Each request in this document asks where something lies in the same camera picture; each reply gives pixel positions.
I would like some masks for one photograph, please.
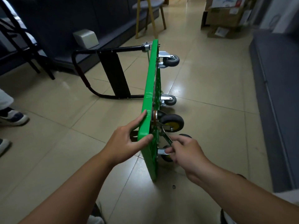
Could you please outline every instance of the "gray chair seat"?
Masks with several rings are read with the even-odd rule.
[[[152,8],[157,8],[163,5],[164,0],[150,0]],[[148,9],[148,3],[147,0],[140,2],[140,8],[141,9]],[[137,3],[133,5],[133,9],[137,9]]]

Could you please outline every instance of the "hand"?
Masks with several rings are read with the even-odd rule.
[[[188,179],[200,185],[198,169],[211,162],[204,155],[197,140],[182,135],[173,135],[170,138],[173,143],[171,147],[165,149],[165,153],[171,153],[171,159],[185,170]]]
[[[135,120],[133,120],[126,126],[118,127],[114,131],[106,146],[99,153],[107,160],[110,165],[116,166],[119,163],[128,160],[138,151],[147,146],[153,139],[152,134],[143,137],[141,140],[135,143],[132,143],[130,139],[130,132],[139,126],[140,122],[144,119],[146,114],[147,111],[144,110],[143,113],[141,113],[141,115],[138,116]]]

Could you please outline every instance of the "tile floor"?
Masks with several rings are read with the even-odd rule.
[[[197,139],[209,159],[271,191],[248,53],[251,35],[207,38],[207,31],[200,30],[204,4],[171,0],[164,7],[167,30],[162,30],[161,17],[155,21],[160,49],[181,59],[177,67],[161,71],[164,93],[178,97],[167,112],[184,118],[182,133]],[[124,46],[151,41],[151,25],[140,34]],[[122,53],[120,61],[131,93],[143,94],[147,56]],[[0,88],[15,98],[13,107],[31,118],[23,127],[0,128],[0,137],[13,142],[0,158],[3,224],[20,221],[99,152],[117,126],[141,111],[142,100],[100,99],[77,76],[55,76],[52,81],[25,64],[0,78]],[[101,64],[86,76],[100,93],[113,94]],[[155,184],[140,153],[110,173],[98,197],[109,223],[219,223],[220,207],[209,195],[189,182],[180,167],[159,164]]]

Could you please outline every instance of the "wooden chair leg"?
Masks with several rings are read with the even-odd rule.
[[[165,23],[164,11],[163,11],[162,6],[160,6],[160,10],[161,10],[161,16],[162,16],[162,20],[163,20],[164,30],[166,30],[166,23]]]
[[[147,9],[147,18],[145,19],[145,30],[147,30],[148,23],[149,23],[149,9]]]
[[[158,35],[156,33],[156,27],[155,27],[154,14],[152,12],[152,6],[151,6],[151,3],[150,3],[150,0],[147,0],[147,3],[148,3],[148,7],[149,7],[150,18],[152,20],[152,29],[154,31],[154,36],[155,36],[155,39],[158,39]]]
[[[139,32],[139,14],[140,14],[140,0],[137,0],[136,36],[135,36],[135,39],[138,39],[138,32]]]

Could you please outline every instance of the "forearm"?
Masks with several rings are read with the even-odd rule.
[[[197,170],[200,186],[238,224],[297,223],[299,207],[214,164]]]
[[[95,155],[20,224],[86,223],[111,170],[101,153]]]

